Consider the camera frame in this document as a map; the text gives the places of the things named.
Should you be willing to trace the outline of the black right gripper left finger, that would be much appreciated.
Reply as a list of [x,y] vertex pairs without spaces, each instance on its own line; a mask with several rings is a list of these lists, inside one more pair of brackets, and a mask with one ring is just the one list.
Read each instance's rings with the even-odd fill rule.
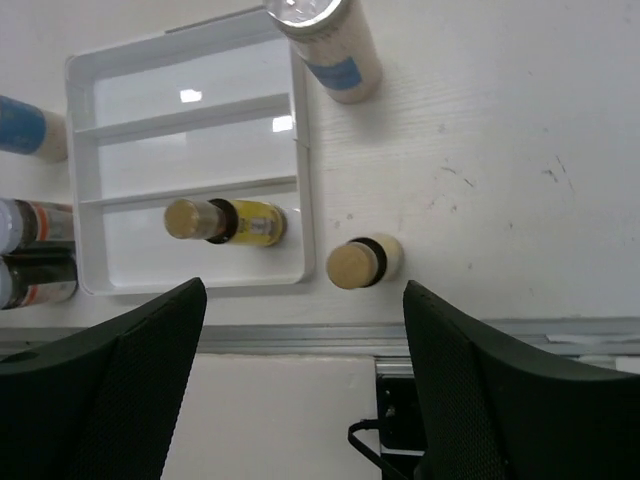
[[206,306],[194,278],[2,359],[2,478],[160,478]]

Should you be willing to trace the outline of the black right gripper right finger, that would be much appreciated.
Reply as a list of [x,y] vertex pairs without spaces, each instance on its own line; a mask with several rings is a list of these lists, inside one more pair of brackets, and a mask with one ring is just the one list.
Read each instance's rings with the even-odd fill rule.
[[406,336],[433,479],[635,479],[639,378],[535,348],[416,281]]

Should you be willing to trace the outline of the yellow cork-top bottle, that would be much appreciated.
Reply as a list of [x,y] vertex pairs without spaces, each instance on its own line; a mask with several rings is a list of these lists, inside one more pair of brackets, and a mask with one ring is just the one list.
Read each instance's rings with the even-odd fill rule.
[[326,273],[338,288],[364,289],[392,280],[403,259],[403,247],[395,237],[372,234],[334,248],[326,261]]
[[270,247],[282,240],[287,219],[279,207],[265,202],[179,199],[165,209],[164,226],[180,240]]

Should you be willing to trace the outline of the silver-lid shaker bottle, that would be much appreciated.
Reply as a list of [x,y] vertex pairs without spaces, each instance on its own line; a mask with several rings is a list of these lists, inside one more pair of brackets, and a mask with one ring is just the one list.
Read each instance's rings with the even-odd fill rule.
[[263,3],[328,95],[342,104],[367,100],[382,64],[358,0],[274,0]]
[[68,157],[66,118],[1,96],[1,150],[60,162]]

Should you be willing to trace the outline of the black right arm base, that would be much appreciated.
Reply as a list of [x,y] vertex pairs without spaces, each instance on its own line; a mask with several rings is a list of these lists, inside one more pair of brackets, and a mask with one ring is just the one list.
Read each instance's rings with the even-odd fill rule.
[[348,443],[384,479],[432,479],[410,360],[378,359],[375,366],[376,414],[348,427]]

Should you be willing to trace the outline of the front white-lid spice jar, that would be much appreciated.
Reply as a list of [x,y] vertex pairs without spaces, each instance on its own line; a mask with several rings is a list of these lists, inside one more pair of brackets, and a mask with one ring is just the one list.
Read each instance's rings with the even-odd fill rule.
[[1,309],[12,310],[70,299],[78,288],[71,256],[1,257]]

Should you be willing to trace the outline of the white-lid spice jar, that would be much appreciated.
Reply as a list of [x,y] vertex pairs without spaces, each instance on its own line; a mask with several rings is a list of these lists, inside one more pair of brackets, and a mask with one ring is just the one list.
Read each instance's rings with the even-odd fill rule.
[[70,299],[78,288],[71,256],[1,257],[1,309],[12,310]]
[[74,246],[74,216],[70,205],[1,199],[2,254]]

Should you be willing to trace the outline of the rear white-lid spice jar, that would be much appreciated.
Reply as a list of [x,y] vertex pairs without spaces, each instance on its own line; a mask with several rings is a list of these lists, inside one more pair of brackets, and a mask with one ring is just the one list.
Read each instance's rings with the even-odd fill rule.
[[74,216],[70,205],[1,199],[2,254],[74,246]]

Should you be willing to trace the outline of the white divided plastic tray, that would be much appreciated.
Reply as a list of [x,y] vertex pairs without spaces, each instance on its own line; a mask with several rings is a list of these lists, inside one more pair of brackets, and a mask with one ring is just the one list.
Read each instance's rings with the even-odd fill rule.
[[[165,292],[198,277],[225,295],[314,269],[305,69],[260,7],[71,57],[67,141],[76,259],[91,295]],[[266,202],[267,248],[178,240],[174,200]]]

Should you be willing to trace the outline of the aluminium table edge rail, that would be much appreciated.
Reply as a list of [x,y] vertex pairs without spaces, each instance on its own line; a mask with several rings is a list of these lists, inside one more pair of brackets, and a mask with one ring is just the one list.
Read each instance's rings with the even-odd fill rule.
[[[639,354],[634,317],[490,320],[488,324],[525,343],[569,357]],[[370,356],[409,355],[399,323],[353,325],[206,326],[198,351],[204,354]]]

